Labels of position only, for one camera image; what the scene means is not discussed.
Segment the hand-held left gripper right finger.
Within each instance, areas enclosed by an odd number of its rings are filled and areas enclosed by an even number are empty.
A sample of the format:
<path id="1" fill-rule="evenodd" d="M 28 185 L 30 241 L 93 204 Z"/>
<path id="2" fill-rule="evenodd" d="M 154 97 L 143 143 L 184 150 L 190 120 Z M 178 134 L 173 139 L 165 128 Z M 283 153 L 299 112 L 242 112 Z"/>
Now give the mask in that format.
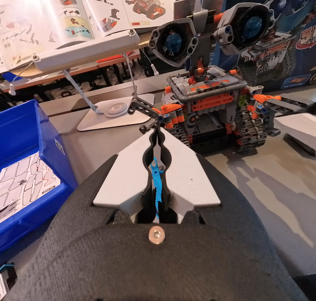
<path id="1" fill-rule="evenodd" d="M 158 129 L 164 209 L 176 214 L 181 223 L 185 214 L 200 208 L 218 207 L 221 201 L 201 162 L 192 149 L 163 128 Z"/>

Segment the blue brick separator tool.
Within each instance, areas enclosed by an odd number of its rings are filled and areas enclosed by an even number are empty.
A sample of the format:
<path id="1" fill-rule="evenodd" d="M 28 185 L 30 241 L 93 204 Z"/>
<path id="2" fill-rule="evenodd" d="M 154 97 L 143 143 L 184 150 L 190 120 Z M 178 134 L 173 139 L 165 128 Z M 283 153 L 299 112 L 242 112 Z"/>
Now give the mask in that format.
<path id="1" fill-rule="evenodd" d="M 155 210 L 156 217 L 154 218 L 155 223 L 159 223 L 159 206 L 162 203 L 162 180 L 161 176 L 164 173 L 164 165 L 159 166 L 156 157 L 154 157 L 151 163 L 152 181 L 154 189 L 156 190 L 155 196 Z"/>

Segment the tracked toy robot vehicle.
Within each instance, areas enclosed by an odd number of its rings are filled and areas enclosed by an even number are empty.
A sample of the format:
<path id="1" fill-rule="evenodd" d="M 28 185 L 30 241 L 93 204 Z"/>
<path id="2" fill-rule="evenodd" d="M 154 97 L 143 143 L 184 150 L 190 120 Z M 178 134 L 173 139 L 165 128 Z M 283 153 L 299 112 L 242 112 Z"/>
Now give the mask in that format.
<path id="1" fill-rule="evenodd" d="M 197 153 L 232 146 L 242 153 L 263 146 L 281 131 L 274 117 L 306 113 L 315 100 L 294 94 L 263 94 L 236 69 L 211 64 L 219 46 L 225 55 L 240 55 L 264 38 L 275 23 L 261 3 L 243 2 L 218 13 L 224 0 L 179 0 L 174 20 L 155 27 L 148 47 L 160 60 L 186 71 L 170 75 L 157 109 L 133 99 L 129 114 L 143 112 Z"/>

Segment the glossy building instruction booklet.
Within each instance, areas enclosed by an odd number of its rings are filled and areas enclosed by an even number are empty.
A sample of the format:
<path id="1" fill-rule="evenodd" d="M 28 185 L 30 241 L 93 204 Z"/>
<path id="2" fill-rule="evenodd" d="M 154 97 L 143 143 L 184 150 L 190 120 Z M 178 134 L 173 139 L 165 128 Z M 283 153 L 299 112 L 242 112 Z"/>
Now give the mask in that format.
<path id="1" fill-rule="evenodd" d="M 1 0 L 1 74 L 34 56 L 173 20 L 176 0 Z"/>

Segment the clear sticker sheet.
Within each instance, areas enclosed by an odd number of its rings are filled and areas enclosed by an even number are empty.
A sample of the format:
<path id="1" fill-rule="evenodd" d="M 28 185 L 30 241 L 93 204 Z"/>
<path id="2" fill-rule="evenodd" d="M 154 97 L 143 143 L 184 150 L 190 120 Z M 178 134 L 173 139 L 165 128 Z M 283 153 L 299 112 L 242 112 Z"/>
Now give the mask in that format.
<path id="1" fill-rule="evenodd" d="M 53 170 L 31 154 L 1 170 L 0 222 L 5 221 L 61 184 Z"/>

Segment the blue toy box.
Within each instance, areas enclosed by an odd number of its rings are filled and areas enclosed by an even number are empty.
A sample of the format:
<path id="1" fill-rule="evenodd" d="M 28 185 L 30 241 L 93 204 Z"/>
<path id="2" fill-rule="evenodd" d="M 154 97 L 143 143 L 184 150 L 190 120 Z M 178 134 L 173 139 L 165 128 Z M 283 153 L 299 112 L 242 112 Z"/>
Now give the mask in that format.
<path id="1" fill-rule="evenodd" d="M 219 46 L 211 64 L 236 69 L 264 91 L 315 84 L 315 0 L 224 0 L 222 12 L 237 3 L 266 5 L 275 23 L 267 35 L 240 55 L 225 55 Z"/>

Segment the blue plastic bin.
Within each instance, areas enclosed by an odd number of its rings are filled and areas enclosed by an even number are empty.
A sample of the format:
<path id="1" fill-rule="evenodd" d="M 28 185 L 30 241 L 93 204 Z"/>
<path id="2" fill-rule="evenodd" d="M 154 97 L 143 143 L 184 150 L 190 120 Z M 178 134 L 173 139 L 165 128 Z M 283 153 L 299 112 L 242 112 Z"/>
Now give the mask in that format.
<path id="1" fill-rule="evenodd" d="M 73 170 L 59 132 L 36 100 L 0 113 L 1 170 L 31 154 L 53 170 L 61 184 L 0 224 L 0 252 L 38 228 L 61 208 L 77 188 Z"/>

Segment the white document stand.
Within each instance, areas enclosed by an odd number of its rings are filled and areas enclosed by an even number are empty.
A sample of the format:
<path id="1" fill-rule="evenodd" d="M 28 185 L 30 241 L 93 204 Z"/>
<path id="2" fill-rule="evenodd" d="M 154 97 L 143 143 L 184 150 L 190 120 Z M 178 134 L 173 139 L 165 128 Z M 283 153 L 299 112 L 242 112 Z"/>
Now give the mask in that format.
<path id="1" fill-rule="evenodd" d="M 135 111 L 135 114 L 131 115 L 129 114 L 129 107 L 133 99 L 153 106 L 155 95 L 149 93 L 139 94 L 134 80 L 132 80 L 132 92 L 134 95 L 104 100 L 93 104 L 89 100 L 89 97 L 76 84 L 70 73 L 70 69 L 75 66 L 81 66 L 117 54 L 123 54 L 123 59 L 126 60 L 130 69 L 127 52 L 135 50 L 137 46 L 140 48 L 140 44 L 141 37 L 134 29 L 125 30 L 108 37 L 98 38 L 58 50 L 47 51 L 40 55 L 32 55 L 28 66 L 24 65 L 21 68 L 14 69 L 12 73 L 17 76 L 23 76 L 32 66 L 35 67 L 37 72 L 30 73 L 30 77 L 62 71 L 66 79 L 71 82 L 90 108 L 77 126 L 78 131 L 143 124 L 149 121 L 150 117 L 138 111 Z"/>

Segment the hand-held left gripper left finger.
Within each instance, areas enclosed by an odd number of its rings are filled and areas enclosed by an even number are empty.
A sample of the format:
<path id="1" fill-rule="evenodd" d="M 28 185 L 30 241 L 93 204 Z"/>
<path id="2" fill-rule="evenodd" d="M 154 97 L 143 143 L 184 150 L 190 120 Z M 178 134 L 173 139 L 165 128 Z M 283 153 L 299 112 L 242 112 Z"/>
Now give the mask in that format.
<path id="1" fill-rule="evenodd" d="M 156 207 L 149 165 L 156 142 L 157 130 L 151 129 L 118 153 L 93 200 L 95 206 L 116 208 L 130 216 L 139 215 L 139 222 L 153 222 Z"/>

